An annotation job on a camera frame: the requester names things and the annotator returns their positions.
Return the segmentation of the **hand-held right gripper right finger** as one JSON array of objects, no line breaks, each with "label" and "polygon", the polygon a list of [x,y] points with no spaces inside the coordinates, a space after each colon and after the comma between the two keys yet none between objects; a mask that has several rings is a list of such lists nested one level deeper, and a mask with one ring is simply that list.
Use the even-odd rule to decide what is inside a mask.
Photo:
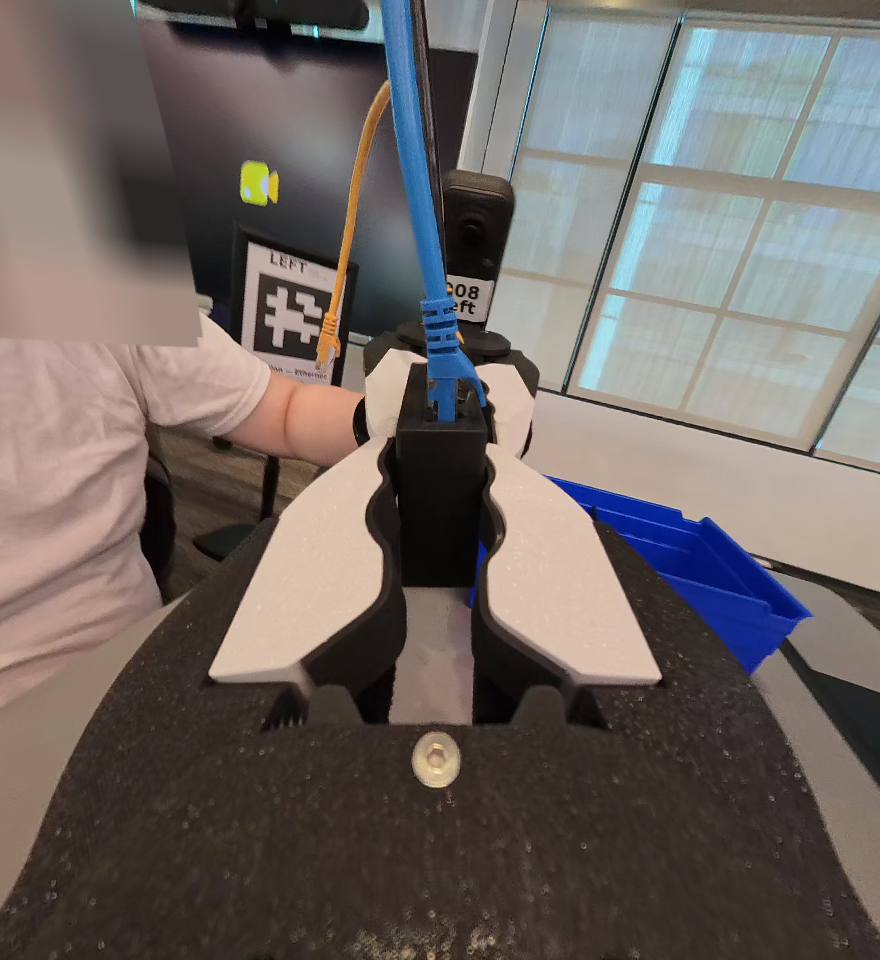
[{"label": "hand-held right gripper right finger", "polygon": [[519,701],[549,686],[649,689],[662,672],[594,522],[558,485],[489,450],[473,599],[476,674]]}]

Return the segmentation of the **framed black-white marker sign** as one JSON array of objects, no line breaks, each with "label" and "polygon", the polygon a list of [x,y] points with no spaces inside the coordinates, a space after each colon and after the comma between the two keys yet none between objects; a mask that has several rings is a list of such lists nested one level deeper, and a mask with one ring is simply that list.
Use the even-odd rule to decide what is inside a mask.
[{"label": "framed black-white marker sign", "polygon": [[359,266],[350,262],[339,303],[340,354],[317,365],[319,336],[336,280],[334,260],[308,254],[251,227],[233,226],[231,337],[272,369],[302,383],[340,386]]}]

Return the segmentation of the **black network switch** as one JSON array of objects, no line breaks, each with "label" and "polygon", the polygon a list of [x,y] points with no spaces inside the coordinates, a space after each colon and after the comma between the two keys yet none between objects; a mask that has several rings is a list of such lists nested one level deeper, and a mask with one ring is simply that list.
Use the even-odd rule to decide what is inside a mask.
[{"label": "black network switch", "polygon": [[455,420],[428,403],[426,366],[409,369],[395,454],[400,576],[406,588],[469,589],[476,578],[489,430],[470,383],[458,389]]}]

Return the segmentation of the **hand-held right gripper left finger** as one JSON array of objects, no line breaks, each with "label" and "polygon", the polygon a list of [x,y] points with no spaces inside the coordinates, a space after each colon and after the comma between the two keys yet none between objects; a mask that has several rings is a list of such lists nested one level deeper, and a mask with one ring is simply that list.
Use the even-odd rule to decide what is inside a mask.
[{"label": "hand-held right gripper left finger", "polygon": [[285,509],[208,671],[218,684],[358,694],[406,641],[392,447],[367,442]]}]

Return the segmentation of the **person's left forearm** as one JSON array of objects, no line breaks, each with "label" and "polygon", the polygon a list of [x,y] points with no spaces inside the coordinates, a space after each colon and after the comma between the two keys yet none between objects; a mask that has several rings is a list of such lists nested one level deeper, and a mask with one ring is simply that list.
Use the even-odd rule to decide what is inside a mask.
[{"label": "person's left forearm", "polygon": [[235,439],[279,459],[331,467],[358,448],[353,420],[362,398],[351,390],[303,384],[274,371]]}]

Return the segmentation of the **dark rectangular table panel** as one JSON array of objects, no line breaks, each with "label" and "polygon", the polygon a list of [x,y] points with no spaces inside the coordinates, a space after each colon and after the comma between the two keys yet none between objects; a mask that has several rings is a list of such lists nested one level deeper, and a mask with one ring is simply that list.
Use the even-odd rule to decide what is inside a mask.
[{"label": "dark rectangular table panel", "polygon": [[880,692],[813,669],[789,640],[780,651],[880,789]]}]

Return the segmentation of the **large dark wall screen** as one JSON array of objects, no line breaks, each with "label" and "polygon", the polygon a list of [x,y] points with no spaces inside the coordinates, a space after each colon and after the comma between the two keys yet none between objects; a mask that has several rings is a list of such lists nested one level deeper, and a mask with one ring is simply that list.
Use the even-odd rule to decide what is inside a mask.
[{"label": "large dark wall screen", "polygon": [[[439,2],[426,3],[439,162],[458,164],[473,80],[473,49],[439,39]],[[382,42],[319,30],[289,38],[266,29],[138,18],[182,203],[193,277],[227,322],[237,227],[283,249],[332,261],[335,272],[350,175],[364,119],[387,78]],[[241,199],[245,162],[278,174],[278,201]],[[419,322],[424,299],[391,110],[366,168],[350,253],[350,333],[376,336]]]}]

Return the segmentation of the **blue plastic bin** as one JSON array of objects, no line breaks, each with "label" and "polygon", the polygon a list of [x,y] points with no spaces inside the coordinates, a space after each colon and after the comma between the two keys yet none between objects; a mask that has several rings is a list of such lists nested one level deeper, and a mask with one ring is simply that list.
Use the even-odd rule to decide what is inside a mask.
[{"label": "blue plastic bin", "polygon": [[[598,534],[599,526],[607,525],[626,546],[633,548],[718,635],[747,673],[752,673],[801,621],[810,617],[786,588],[712,520],[689,520],[672,508],[545,478],[585,510]],[[612,553],[606,546],[605,549],[614,567]],[[626,576],[615,573],[627,596]],[[639,614],[635,611],[634,614],[640,626]],[[665,660],[654,653],[652,642],[640,628],[661,669],[661,682],[647,689],[636,686],[593,686],[592,689],[651,690],[663,684]]]}]

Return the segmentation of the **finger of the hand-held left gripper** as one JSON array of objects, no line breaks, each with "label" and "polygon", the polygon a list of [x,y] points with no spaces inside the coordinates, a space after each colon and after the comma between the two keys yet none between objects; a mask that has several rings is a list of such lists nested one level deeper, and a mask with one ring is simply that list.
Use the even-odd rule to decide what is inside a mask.
[{"label": "finger of the hand-held left gripper", "polygon": [[482,380],[488,443],[522,459],[532,441],[535,396],[523,380]]},{"label": "finger of the hand-held left gripper", "polygon": [[367,413],[372,438],[396,436],[413,357],[383,357],[365,377]]}]

